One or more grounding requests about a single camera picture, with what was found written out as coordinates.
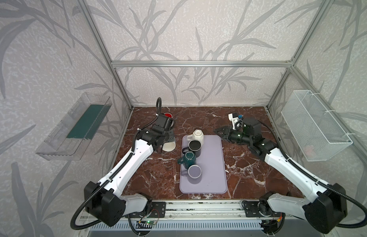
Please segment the white mug red interior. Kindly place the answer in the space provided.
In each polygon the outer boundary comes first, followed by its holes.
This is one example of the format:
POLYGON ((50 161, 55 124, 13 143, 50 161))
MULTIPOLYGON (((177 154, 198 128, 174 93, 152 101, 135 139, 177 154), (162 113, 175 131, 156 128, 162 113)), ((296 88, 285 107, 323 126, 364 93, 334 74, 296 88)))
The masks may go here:
POLYGON ((164 116, 168 117, 168 118, 173 118, 173 115, 171 113, 164 113, 164 116))

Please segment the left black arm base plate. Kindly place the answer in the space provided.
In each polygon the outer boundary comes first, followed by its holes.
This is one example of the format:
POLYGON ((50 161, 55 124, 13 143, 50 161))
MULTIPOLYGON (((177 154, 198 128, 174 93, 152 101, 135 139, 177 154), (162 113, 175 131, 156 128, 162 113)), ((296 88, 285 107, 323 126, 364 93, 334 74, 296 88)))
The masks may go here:
POLYGON ((167 210, 167 203, 164 201, 153 201, 150 212, 146 218, 164 218, 167 210))

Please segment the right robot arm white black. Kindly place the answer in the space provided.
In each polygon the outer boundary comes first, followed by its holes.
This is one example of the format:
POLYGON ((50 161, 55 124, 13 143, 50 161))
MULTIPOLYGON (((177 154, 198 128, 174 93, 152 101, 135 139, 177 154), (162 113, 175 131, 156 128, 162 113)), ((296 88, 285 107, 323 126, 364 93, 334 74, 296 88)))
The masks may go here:
POLYGON ((214 133, 232 144, 247 146, 251 154, 279 171, 304 195, 304 198, 297 198, 267 193, 260 201, 272 211, 306 220, 323 234, 328 234, 335 227, 357 229, 367 225, 367 208, 346 195, 341 185, 331 185, 313 175, 289 157, 280 144, 264 138, 262 127, 265 123, 255 118, 243 118, 238 114, 231 114, 230 121, 232 125, 216 128, 214 133), (347 202, 363 211, 363 220, 353 224, 341 223, 348 215, 347 202))

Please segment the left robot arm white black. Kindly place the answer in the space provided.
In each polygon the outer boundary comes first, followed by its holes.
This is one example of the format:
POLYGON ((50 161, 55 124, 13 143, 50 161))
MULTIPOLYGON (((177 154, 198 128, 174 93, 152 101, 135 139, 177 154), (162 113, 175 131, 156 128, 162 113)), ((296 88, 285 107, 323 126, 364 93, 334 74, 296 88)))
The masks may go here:
POLYGON ((71 229, 82 230, 100 222, 112 227, 128 214, 148 214, 152 202, 149 196, 123 195, 123 191, 141 164, 169 141, 174 126, 173 118, 157 114, 155 120, 139 128, 121 161, 98 182, 90 181, 85 186, 85 200, 71 218, 71 229))

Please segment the light blue mug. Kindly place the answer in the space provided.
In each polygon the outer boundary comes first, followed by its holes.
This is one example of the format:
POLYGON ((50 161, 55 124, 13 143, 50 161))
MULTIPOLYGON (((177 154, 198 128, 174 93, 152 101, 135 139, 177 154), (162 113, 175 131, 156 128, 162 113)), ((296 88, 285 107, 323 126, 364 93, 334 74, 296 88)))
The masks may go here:
POLYGON ((171 152, 175 150, 175 148, 176 148, 176 142, 173 141, 173 142, 164 143, 162 150, 165 152, 171 152))

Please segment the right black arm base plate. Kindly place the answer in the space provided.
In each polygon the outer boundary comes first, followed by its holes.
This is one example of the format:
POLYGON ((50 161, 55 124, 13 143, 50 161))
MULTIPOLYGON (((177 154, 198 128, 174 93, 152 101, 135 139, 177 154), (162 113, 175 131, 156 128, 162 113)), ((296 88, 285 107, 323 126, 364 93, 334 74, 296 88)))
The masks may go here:
POLYGON ((245 212, 246 217, 256 217, 256 218, 279 218, 281 217, 280 212, 274 212, 266 204, 261 204, 259 201, 253 200, 243 200, 241 207, 245 212))

